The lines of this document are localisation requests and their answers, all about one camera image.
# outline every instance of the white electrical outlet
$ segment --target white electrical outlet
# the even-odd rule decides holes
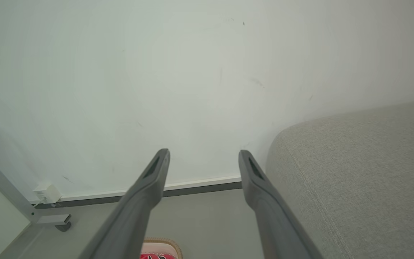
[[[50,183],[42,183],[33,190],[39,200],[44,201],[42,203],[56,203],[59,201],[62,195],[59,193],[57,188]]]

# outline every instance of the cable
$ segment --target cable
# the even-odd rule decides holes
[[[35,205],[33,205],[33,207],[38,206],[41,202],[43,202],[43,201],[45,201],[45,200],[47,200],[47,198],[46,198],[46,197],[42,198],[42,200],[40,200],[38,203],[36,203]]]

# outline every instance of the gray bar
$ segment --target gray bar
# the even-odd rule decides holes
[[[322,259],[289,206],[249,151],[239,152],[239,169],[247,204],[255,211],[266,259]]]
[[[79,259],[139,258],[150,211],[162,198],[169,162],[169,150],[159,150]]]
[[[0,192],[9,200],[20,213],[30,222],[38,221],[41,216],[25,197],[12,185],[9,179],[0,171]]]
[[[64,225],[70,218],[71,214],[41,216],[36,224]]]

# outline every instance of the red object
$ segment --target red object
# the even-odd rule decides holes
[[[175,259],[170,254],[141,254],[140,259]]]

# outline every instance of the sofa seam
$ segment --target sofa seam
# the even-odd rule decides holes
[[[327,212],[327,208],[325,207],[323,202],[318,198],[317,192],[314,190],[312,185],[307,180],[307,177],[304,175],[303,170],[299,166],[298,162],[295,160],[294,156],[290,152],[290,150],[287,147],[286,143],[284,141],[282,141],[282,144],[283,144],[284,148],[287,150],[287,152],[289,153],[290,157],[292,158],[292,161],[294,161],[295,165],[297,166],[298,171],[299,171],[301,177],[303,178],[304,185],[309,190],[309,193],[311,194],[311,199],[316,204],[316,207],[317,207],[317,210],[319,210],[319,213],[321,213],[322,218],[325,221],[325,224],[327,224],[327,226],[330,230],[330,233],[332,234],[332,237],[334,237],[337,240],[336,245],[338,246],[338,249],[340,250],[340,252],[342,253],[344,258],[346,258],[346,254],[347,254],[348,258],[352,259],[353,258],[352,253],[350,252],[349,248],[347,247],[343,236],[338,231],[338,228],[337,228],[336,224],[334,223],[332,217]]]

